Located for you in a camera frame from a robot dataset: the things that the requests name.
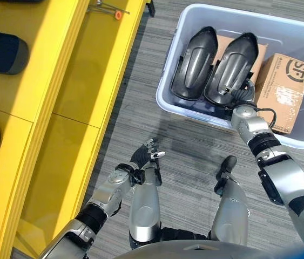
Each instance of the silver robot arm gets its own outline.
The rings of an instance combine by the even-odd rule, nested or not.
[[[236,106],[232,127],[256,157],[261,169],[259,177],[269,199],[277,205],[285,205],[304,241],[304,169],[256,111],[258,109],[250,104]]]
[[[86,259],[86,253],[105,221],[119,210],[122,199],[134,185],[147,177],[142,168],[165,155],[157,152],[151,139],[133,154],[129,163],[120,163],[99,186],[85,207],[71,220],[40,254],[40,259]]]

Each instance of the cardboard box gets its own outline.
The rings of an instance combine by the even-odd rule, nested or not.
[[[276,112],[273,130],[290,134],[304,95],[304,62],[274,54],[261,68],[255,84],[258,108],[272,108]],[[272,121],[272,112],[259,112]]]
[[[233,38],[229,38],[229,37],[225,37],[225,36],[221,36],[221,35],[217,35],[217,38],[218,38],[218,50],[217,50],[217,55],[215,55],[215,57],[214,57],[213,65],[215,65],[217,63],[217,60],[221,60],[221,57],[224,54],[227,46],[230,44],[231,41],[234,40]],[[256,83],[256,79],[258,77],[262,62],[264,61],[264,57],[265,57],[268,45],[258,44],[258,47],[259,47],[259,55],[253,65],[253,67],[250,70],[250,72],[253,73],[253,75],[251,77],[251,81],[254,83]]]

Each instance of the plastic storage bin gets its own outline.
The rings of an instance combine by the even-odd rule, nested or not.
[[[217,117],[214,106],[204,100],[182,100],[170,90],[179,56],[204,26],[212,26],[218,35],[232,38],[253,32],[260,44],[268,44],[265,60],[278,52],[304,61],[304,22],[204,4],[189,5],[181,13],[157,89],[157,103],[168,112],[232,129],[229,120]],[[292,133],[275,136],[284,145],[304,148],[304,98]]]

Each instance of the yellow cabinet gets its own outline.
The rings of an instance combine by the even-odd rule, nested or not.
[[[22,73],[0,74],[0,258],[12,244],[37,257],[80,209],[148,2],[107,1],[130,14],[0,2],[0,32],[30,49]]]

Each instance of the gray carpet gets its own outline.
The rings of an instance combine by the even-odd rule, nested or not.
[[[235,133],[208,127],[162,111],[155,100],[166,51],[181,11],[208,3],[304,21],[303,0],[154,0],[156,16],[143,15],[117,101],[85,196],[86,202],[114,167],[130,159],[146,139],[158,136],[163,185],[159,187],[163,226],[207,235],[219,197],[214,172],[228,155],[236,155],[234,174],[246,191],[251,210],[248,246],[269,251],[301,244],[285,209],[269,202],[250,150]],[[293,149],[304,166],[304,150]],[[129,251],[131,193],[109,219],[89,252],[90,258],[113,258]],[[25,258],[14,252],[13,258]]]

